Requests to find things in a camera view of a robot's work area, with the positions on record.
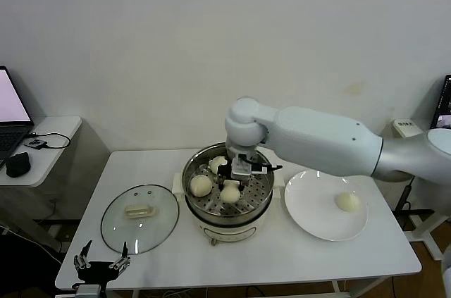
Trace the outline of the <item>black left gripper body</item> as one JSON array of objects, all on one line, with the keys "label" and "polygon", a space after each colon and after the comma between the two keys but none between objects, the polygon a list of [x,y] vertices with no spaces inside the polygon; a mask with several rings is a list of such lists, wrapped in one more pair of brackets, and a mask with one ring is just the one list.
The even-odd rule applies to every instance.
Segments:
[{"label": "black left gripper body", "polygon": [[118,278],[119,270],[113,262],[90,261],[89,267],[77,269],[78,278],[83,281],[112,281]]}]

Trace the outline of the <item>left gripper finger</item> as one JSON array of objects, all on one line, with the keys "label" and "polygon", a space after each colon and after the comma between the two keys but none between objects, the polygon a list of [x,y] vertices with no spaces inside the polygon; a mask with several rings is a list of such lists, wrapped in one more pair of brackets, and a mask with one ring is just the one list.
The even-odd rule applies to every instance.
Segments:
[{"label": "left gripper finger", "polygon": [[127,242],[123,243],[123,249],[121,252],[121,257],[113,262],[109,268],[112,268],[114,270],[123,270],[124,268],[127,268],[130,264],[130,257],[128,256],[128,246]]},{"label": "left gripper finger", "polygon": [[86,269],[90,267],[87,255],[91,247],[92,241],[90,240],[82,249],[78,255],[74,256],[74,265],[76,269]]}]

